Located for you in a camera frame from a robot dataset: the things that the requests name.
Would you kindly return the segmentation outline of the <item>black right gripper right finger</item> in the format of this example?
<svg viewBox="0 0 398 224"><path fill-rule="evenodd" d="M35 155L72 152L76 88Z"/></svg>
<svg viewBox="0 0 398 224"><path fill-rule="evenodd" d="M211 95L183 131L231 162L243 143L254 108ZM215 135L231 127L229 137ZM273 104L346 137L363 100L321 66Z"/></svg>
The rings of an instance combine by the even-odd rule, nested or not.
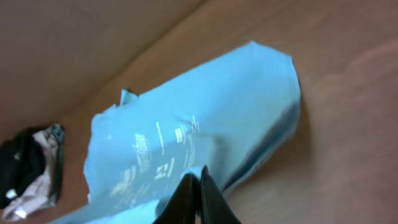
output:
<svg viewBox="0 0 398 224"><path fill-rule="evenodd" d="M241 224L204 166L200 179L201 224Z"/></svg>

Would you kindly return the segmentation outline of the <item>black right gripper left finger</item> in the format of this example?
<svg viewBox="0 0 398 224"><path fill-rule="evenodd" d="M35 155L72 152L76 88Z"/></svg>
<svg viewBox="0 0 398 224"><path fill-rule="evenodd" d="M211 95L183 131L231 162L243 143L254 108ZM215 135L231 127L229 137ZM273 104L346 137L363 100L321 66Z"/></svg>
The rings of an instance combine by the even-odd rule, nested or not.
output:
<svg viewBox="0 0 398 224"><path fill-rule="evenodd" d="M153 224L194 224L197 183L193 174L184 175L167 206Z"/></svg>

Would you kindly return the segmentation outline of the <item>light blue t-shirt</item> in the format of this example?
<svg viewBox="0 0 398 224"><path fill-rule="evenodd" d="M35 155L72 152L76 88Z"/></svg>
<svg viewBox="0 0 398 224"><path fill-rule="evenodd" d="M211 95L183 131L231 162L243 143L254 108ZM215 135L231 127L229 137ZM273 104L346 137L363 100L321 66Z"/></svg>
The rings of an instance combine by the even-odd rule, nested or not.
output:
<svg viewBox="0 0 398 224"><path fill-rule="evenodd" d="M292 57L250 42L91 122L85 207L59 223L152 223L185 174L210 170L223 192L263 165L296 130L300 86Z"/></svg>

